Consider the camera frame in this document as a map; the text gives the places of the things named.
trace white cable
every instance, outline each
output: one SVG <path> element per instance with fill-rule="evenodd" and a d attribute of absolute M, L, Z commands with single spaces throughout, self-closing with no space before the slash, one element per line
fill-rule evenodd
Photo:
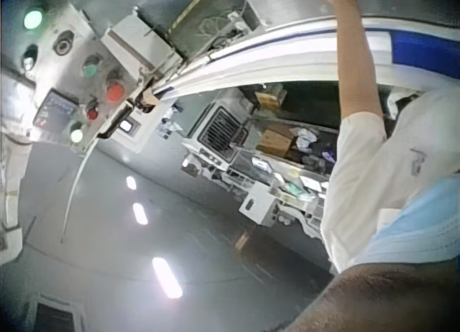
<path fill-rule="evenodd" d="M 81 161 L 80 167 L 78 168 L 78 171 L 77 171 L 77 175 L 75 176 L 75 180 L 73 181 L 72 190 L 70 191 L 69 199 L 67 201 L 67 208 L 65 209 L 63 235 L 60 238 L 61 244 L 64 243 L 65 234 L 67 233 L 70 205 L 72 204 L 72 199 L 73 199 L 73 195 L 75 194 L 75 189 L 77 188 L 78 181 L 80 180 L 81 173 L 83 172 L 83 169 L 86 166 L 88 158 L 90 157 L 91 153 L 93 152 L 97 144 L 98 144 L 98 139 L 96 138 L 93 141 L 93 143 L 91 143 L 91 145 L 89 146 L 88 151 L 85 153 L 85 157 L 83 158 L 83 161 Z"/>

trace control panel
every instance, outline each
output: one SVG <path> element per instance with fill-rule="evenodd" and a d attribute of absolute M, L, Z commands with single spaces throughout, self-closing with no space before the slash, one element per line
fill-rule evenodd
<path fill-rule="evenodd" d="M 2 88 L 3 94 L 11 94 L 5 103 L 22 113 L 14 120 L 20 127 L 9 130 L 20 129 L 23 134 L 18 135 L 33 142 L 84 153 L 137 82 L 96 36 L 85 14 L 70 4 L 46 12 L 34 8 L 15 36 L 20 39 L 15 55 L 21 55 L 12 58 L 16 65 L 11 69 L 32 82 L 34 90 L 29 100 L 20 101 L 12 95 L 16 83 Z"/>

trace blue face mask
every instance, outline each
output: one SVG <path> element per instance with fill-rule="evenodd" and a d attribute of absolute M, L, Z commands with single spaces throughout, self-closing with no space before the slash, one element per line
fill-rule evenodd
<path fill-rule="evenodd" d="M 355 264 L 443 262 L 460 255 L 460 174 L 438 181 L 384 226 Z"/>

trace red button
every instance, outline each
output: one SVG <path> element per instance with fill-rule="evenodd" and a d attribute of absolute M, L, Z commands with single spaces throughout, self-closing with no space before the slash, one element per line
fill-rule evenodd
<path fill-rule="evenodd" d="M 119 101 L 124 95 L 123 85 L 120 83 L 112 83 L 107 89 L 107 100 L 110 102 Z"/>
<path fill-rule="evenodd" d="M 88 120 L 96 120 L 98 118 L 98 111 L 96 109 L 90 109 L 88 113 L 86 113 L 86 117 Z"/>

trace person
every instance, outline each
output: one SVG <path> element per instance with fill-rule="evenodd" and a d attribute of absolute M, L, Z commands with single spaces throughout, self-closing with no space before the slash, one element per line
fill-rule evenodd
<path fill-rule="evenodd" d="M 283 331 L 460 331 L 460 89 L 388 139 L 356 0 L 336 12 L 341 128 L 321 233 L 339 273 Z"/>

